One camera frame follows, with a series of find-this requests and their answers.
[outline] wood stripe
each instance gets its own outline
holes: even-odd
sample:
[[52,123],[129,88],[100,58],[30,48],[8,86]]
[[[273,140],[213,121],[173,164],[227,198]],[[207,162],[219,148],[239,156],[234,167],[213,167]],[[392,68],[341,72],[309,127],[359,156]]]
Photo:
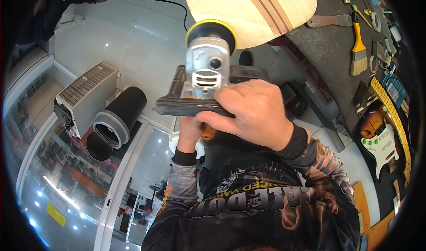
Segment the wood stripe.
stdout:
[[287,29],[287,32],[290,30],[293,30],[294,27],[291,25],[290,19],[288,19],[287,14],[284,12],[281,4],[278,2],[278,0],[269,0],[272,7],[277,12],[278,16],[280,17],[281,22],[284,24],[285,28]]
[[283,23],[282,19],[280,18],[280,14],[278,13],[274,5],[272,5],[271,0],[260,0],[260,1],[266,7],[269,14],[271,14],[272,20],[278,25],[278,29],[280,30],[280,32],[282,34],[287,33],[288,28],[285,25],[285,23]]
[[266,9],[266,6],[264,5],[264,3],[261,0],[251,0],[251,2],[254,4],[254,6],[259,11],[259,13],[262,15],[263,19],[268,24],[274,36],[277,38],[280,35],[282,35],[281,30],[279,29],[276,22],[273,20],[272,15],[269,13],[269,10]]

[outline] sunburst guitar body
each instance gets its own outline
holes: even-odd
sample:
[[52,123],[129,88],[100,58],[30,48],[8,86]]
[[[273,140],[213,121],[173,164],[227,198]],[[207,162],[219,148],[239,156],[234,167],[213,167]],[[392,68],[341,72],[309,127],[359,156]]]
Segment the sunburst guitar body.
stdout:
[[395,161],[402,154],[397,131],[386,107],[380,105],[366,115],[361,126],[361,144],[376,159],[375,178],[380,181],[380,172],[384,165],[389,165],[392,173],[395,170]]

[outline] workbench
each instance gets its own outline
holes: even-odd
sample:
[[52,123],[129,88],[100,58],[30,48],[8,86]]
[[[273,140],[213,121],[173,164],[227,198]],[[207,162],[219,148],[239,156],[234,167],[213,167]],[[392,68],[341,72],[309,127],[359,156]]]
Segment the workbench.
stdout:
[[[362,13],[364,9],[369,9],[365,7],[363,0],[351,0],[351,3],[348,4],[343,3],[343,0],[318,0],[315,15],[350,15],[352,13],[351,4],[356,4]],[[358,21],[361,39],[367,48],[367,62],[369,62],[373,41],[379,41],[383,34],[371,29],[359,16]],[[357,76],[350,74],[351,51],[355,44],[354,27],[330,25],[309,28],[303,25],[285,35],[311,62],[327,84],[346,122],[344,126],[354,136],[357,133],[355,130],[359,115],[355,112],[357,108],[354,106],[352,98],[360,81],[369,85],[372,79],[369,69]],[[383,69],[379,67],[375,77],[380,80],[383,74]]]

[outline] tape roll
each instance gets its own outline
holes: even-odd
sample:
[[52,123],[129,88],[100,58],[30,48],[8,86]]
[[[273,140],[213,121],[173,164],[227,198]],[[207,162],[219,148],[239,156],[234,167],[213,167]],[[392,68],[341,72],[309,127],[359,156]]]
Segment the tape roll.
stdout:
[[371,55],[371,57],[370,57],[370,72],[372,72],[372,73],[376,73],[377,69],[379,68],[379,59],[378,58],[376,58],[376,66],[374,66],[374,68],[373,68],[374,58],[376,58],[376,56]]
[[380,21],[379,15],[377,12],[371,13],[371,21],[373,23],[373,28],[377,32],[380,32],[382,30],[382,22]]

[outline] electrical wires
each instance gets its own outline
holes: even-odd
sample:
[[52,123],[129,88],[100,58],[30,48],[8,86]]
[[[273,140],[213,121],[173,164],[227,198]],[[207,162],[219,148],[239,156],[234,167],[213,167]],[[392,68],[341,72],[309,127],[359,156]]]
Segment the electrical wires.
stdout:
[[179,4],[177,2],[168,1],[168,0],[156,0],[156,1],[163,1],[163,2],[168,2],[168,3],[173,3],[173,4],[179,5],[180,7],[184,8],[185,9],[184,28],[188,32],[188,29],[186,28],[186,17],[188,16],[188,10],[186,9],[185,6],[183,6],[182,4]]

